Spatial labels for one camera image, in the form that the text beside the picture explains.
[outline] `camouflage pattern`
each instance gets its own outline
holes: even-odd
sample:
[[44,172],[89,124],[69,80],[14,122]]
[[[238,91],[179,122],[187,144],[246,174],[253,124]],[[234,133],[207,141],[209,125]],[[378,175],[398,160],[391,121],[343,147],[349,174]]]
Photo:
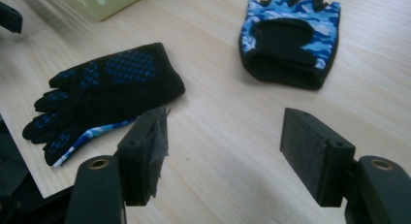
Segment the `camouflage pattern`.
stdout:
[[[84,132],[77,140],[76,142],[52,165],[52,167],[59,167],[61,166],[72,154],[73,152],[78,149],[80,146],[88,143],[92,138],[95,138],[97,136],[100,136],[108,131],[111,131],[113,129],[117,129],[120,127],[123,127],[125,125],[128,125],[132,122],[134,122],[138,117],[131,118],[129,120],[121,121],[118,123],[114,124],[108,124],[100,127],[95,127],[87,130]],[[56,138],[50,145],[50,147],[47,149],[48,153],[55,153],[61,146],[64,146],[68,140],[64,139],[70,139],[69,134],[63,133],[61,134],[58,138]]]
[[300,0],[291,7],[288,6],[288,0],[270,0],[266,6],[256,0],[249,0],[240,36],[242,53],[246,55],[256,47],[257,40],[252,35],[252,29],[258,22],[277,18],[297,18],[306,21],[313,28],[314,35],[310,43],[302,48],[315,56],[315,67],[324,70],[337,39],[339,11],[339,3],[336,2],[315,12],[312,0]]

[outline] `screw hole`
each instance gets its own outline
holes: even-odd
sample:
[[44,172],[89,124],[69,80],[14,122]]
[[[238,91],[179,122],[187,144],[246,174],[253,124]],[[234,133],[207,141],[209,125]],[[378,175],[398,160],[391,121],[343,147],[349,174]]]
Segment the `screw hole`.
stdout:
[[381,159],[372,159],[371,165],[377,169],[384,170],[384,171],[390,171],[394,168],[394,166],[391,163],[381,160]]
[[98,170],[98,169],[102,169],[102,168],[106,167],[109,163],[110,163],[110,161],[107,160],[107,159],[97,159],[96,161],[90,163],[88,168],[90,168],[92,170]]

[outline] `white basket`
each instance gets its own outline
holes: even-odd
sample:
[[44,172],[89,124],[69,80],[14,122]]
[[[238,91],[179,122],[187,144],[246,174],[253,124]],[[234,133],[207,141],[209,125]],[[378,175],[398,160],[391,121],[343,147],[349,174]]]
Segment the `white basket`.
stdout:
[[67,0],[94,19],[103,20],[138,0]]

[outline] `wooden table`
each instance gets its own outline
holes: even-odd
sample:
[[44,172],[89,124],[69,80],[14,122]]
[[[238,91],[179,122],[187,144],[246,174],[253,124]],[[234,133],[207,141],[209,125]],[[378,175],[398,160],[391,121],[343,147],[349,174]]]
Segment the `wooden table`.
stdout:
[[284,109],[310,112],[357,147],[411,174],[411,0],[338,1],[339,46],[322,89],[254,80],[237,39],[247,0],[141,0],[97,22],[59,0],[0,0],[24,16],[0,29],[0,113],[47,197],[71,186],[80,163],[111,155],[131,126],[80,149],[61,168],[21,136],[48,80],[93,58],[154,42],[166,47],[186,93],[168,104],[170,156],[158,194],[127,208],[129,223],[345,223],[320,208],[279,151]]

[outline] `full-finger glove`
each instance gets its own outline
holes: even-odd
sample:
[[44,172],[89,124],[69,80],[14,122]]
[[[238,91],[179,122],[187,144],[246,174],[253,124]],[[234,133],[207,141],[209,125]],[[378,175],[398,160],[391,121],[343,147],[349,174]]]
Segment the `full-finger glove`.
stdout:
[[33,144],[46,143],[46,162],[61,165],[74,150],[140,114],[184,93],[161,43],[107,55],[57,74],[54,89],[35,103],[23,130]]
[[332,66],[339,3],[249,0],[239,37],[243,67],[257,80],[319,89]]

